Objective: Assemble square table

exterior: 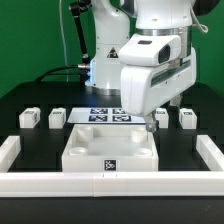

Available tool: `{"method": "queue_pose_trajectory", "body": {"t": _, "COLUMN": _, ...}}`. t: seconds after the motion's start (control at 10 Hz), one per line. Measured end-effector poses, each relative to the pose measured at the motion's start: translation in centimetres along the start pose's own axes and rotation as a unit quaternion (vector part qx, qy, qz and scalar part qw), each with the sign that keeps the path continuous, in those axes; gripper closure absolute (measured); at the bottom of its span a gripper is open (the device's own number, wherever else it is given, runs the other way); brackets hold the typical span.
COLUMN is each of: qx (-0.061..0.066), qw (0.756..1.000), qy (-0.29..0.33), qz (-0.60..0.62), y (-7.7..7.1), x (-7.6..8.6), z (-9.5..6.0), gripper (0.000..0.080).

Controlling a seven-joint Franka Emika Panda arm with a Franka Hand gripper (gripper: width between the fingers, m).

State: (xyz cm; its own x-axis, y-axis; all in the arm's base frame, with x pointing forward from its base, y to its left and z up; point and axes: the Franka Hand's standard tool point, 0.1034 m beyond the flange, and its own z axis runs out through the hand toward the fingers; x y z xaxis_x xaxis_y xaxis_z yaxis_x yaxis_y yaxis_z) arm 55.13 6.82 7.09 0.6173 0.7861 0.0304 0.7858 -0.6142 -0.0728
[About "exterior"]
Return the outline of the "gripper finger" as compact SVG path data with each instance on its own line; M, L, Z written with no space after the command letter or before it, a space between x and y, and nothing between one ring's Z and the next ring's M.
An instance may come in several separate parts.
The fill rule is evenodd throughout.
M158 129L158 121L156 120L155 114L150 113L144 117L146 130L151 133L155 133Z
M181 101L182 101L182 95L178 94L170 100L169 105L173 107L179 107L181 105Z

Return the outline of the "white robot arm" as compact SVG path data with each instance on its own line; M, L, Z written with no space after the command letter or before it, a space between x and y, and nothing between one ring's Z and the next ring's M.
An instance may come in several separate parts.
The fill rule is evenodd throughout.
M144 119L146 130L157 129L155 111L173 102L196 80L192 29L206 33L199 16L221 0L76 0L70 11L76 23L92 11L96 53L90 57L80 42L87 90L119 95L129 114Z

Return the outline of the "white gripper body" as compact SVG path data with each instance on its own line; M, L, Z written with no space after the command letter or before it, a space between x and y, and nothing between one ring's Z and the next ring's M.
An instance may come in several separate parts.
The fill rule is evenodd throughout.
M121 105L127 114L144 117L196 81L196 52L181 58L178 35L134 34L119 52Z

